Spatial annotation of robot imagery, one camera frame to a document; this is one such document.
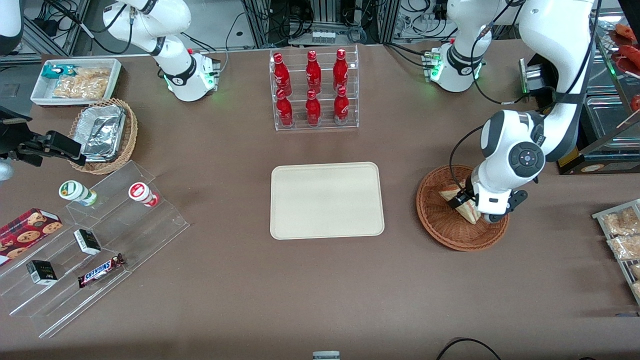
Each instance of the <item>white tray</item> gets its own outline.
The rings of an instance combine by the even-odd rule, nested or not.
[[[111,69],[109,81],[107,82],[107,88],[104,91],[104,96],[102,96],[101,100],[110,99],[113,95],[113,90],[115,90],[116,82],[118,81],[118,75],[120,74],[120,69],[122,68],[122,64],[120,64],[118,60],[113,58],[47,60],[42,65],[42,68],[44,69],[44,67],[48,64],[71,64],[79,67],[106,67]],[[89,105],[99,101],[90,99],[63,99],[59,97],[53,97],[53,90],[56,88],[57,83],[58,79],[49,79],[38,75],[38,80],[36,81],[36,85],[33,88],[33,92],[31,93],[31,101],[34,104],[40,106],[78,106]]]
[[[377,236],[385,229],[374,163],[281,166],[271,173],[277,240]]]

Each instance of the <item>metal tray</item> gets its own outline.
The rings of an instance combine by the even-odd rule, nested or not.
[[[587,84],[588,95],[616,95],[616,85],[614,85],[611,79],[611,72],[607,67],[602,54],[599,50],[596,50],[595,57],[593,58],[593,66],[591,67],[591,73],[589,74],[589,82]]]
[[[598,138],[602,138],[616,130],[616,126],[627,118],[627,111],[619,96],[591,96],[587,98],[589,120]],[[640,147],[640,129],[630,127],[607,146],[614,149]]]

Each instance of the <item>cookie box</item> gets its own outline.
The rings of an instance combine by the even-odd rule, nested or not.
[[[62,227],[56,215],[31,209],[0,228],[0,266]]]

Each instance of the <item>aluminum foil container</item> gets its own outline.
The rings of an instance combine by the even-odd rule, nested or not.
[[[82,111],[74,140],[82,145],[88,162],[109,162],[118,157],[127,112],[118,105]]]

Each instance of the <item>snickers bar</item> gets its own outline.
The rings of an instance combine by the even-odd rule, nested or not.
[[[90,282],[100,279],[104,274],[112,271],[116,267],[124,264],[124,259],[122,258],[122,254],[118,254],[113,258],[109,259],[106,263],[98,266],[97,268],[91,270],[84,276],[78,277],[78,283],[80,284],[80,288],[84,288]]]

